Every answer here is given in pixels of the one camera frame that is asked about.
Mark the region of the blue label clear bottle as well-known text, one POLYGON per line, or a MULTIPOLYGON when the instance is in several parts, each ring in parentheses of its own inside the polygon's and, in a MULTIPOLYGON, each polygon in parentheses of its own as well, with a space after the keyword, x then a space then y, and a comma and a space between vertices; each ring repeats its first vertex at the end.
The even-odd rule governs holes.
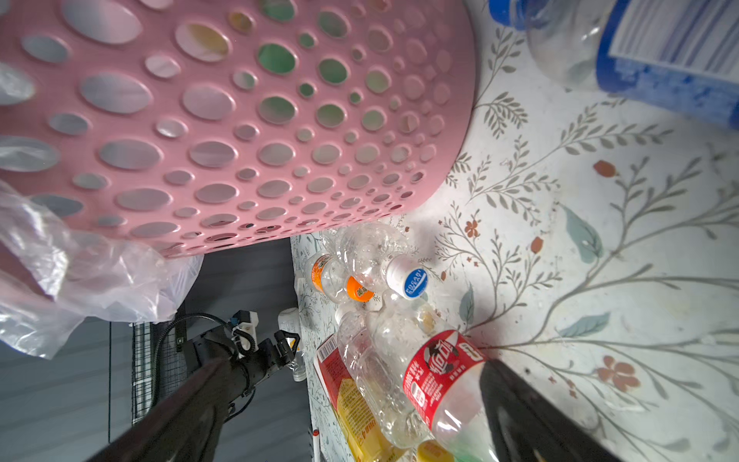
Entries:
POLYGON ((525 33, 538 69, 565 88, 738 127, 735 1, 492 1, 489 11, 525 33))

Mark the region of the pink perforated plastic bin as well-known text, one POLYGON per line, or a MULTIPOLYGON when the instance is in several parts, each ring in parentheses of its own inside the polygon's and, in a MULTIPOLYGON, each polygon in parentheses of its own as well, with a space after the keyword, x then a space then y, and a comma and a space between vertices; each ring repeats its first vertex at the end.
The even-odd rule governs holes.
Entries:
POLYGON ((404 214, 470 124, 461 1, 5 1, 1 179, 167 257, 404 214))

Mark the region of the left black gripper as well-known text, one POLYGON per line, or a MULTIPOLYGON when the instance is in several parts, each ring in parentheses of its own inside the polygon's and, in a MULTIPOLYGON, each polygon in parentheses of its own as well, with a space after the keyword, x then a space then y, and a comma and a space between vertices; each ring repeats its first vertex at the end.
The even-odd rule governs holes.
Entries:
POLYGON ((184 356, 188 375, 208 363, 224 360, 226 363, 225 389, 231 402, 245 398, 274 373, 289 364, 289 333, 276 331, 273 338, 259 344, 255 336, 236 329, 229 338, 224 331, 213 328, 186 342, 184 356))

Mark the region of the yellow red tea bottle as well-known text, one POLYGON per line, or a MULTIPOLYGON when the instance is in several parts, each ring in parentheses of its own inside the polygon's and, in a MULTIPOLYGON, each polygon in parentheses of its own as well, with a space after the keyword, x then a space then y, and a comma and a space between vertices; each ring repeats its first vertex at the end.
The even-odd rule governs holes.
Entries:
POLYGON ((348 443, 352 460, 398 461, 406 454, 384 436, 367 402, 351 377, 334 335, 317 348, 314 366, 333 414, 348 443))

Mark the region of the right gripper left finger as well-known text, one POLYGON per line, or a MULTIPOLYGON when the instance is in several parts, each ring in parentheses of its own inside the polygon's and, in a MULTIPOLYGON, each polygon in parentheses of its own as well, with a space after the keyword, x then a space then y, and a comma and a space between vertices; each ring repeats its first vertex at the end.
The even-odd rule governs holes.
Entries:
POLYGON ((92 461, 212 461, 228 410, 229 363, 212 361, 92 461))

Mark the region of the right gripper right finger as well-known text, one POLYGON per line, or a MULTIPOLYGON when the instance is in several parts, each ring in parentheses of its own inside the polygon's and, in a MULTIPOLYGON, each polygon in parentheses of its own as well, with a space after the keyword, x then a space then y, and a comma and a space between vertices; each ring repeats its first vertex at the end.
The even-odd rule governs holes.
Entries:
POLYGON ((618 459, 500 360, 484 364, 479 387, 498 460, 618 459))

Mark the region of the clear crushed bottle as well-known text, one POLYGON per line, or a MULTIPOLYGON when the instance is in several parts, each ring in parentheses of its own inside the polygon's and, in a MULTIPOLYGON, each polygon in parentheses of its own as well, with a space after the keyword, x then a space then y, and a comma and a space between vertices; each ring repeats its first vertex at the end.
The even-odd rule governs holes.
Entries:
POLYGON ((335 321, 339 354, 383 435, 402 450, 430 440, 430 431, 375 348, 365 310, 356 304, 341 304, 335 321))

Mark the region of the orange label clear bottle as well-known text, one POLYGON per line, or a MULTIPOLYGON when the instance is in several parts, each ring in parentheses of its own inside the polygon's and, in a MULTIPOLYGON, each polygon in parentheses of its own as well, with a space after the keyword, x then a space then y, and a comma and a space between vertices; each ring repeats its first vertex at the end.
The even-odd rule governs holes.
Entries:
POLYGON ((374 292, 351 276, 335 255, 321 252, 313 255, 307 263, 305 277, 312 289, 336 304, 365 303, 375 297, 374 292))

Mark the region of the clear ribbed bottle white cap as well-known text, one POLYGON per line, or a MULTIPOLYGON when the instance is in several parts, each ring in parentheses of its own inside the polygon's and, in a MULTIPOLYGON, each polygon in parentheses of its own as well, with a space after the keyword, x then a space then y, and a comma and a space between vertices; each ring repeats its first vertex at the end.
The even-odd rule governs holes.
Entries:
POLYGON ((358 223, 323 232, 326 250, 336 256, 363 287, 375 294, 391 290, 406 298, 420 298, 429 283, 413 246, 386 223, 358 223))

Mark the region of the red label clear bottle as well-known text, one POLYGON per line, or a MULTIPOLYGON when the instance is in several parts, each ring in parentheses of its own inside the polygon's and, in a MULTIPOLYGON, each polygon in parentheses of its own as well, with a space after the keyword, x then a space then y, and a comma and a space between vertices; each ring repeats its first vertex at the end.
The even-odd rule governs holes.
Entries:
POLYGON ((422 298, 382 301, 373 344, 437 443, 459 461, 496 461, 480 391, 487 356, 422 298))

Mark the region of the red white pen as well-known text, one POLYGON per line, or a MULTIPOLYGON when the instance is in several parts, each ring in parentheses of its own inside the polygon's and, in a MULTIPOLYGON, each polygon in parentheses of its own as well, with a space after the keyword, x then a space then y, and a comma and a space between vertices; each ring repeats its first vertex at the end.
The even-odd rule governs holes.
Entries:
POLYGON ((321 462, 321 433, 319 429, 314 429, 312 432, 312 450, 312 461, 321 462))

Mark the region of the clear plastic bin liner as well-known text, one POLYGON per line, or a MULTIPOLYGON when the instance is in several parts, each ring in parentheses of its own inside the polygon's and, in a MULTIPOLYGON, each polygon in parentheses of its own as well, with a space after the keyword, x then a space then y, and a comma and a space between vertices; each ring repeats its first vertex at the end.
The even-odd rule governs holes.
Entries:
POLYGON ((88 318, 170 321, 202 256, 169 260, 151 246, 74 231, 1 185, 1 341, 50 359, 88 318))

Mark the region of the green soda bottle yellow cap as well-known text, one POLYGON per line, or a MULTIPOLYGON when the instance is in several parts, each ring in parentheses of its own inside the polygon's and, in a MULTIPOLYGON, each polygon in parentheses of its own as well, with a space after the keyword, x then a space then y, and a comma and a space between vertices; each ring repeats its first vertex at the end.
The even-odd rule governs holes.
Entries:
POLYGON ((485 445, 456 442, 444 448, 436 440, 421 443, 416 450, 417 462, 463 462, 463 461, 498 461, 496 454, 485 445))

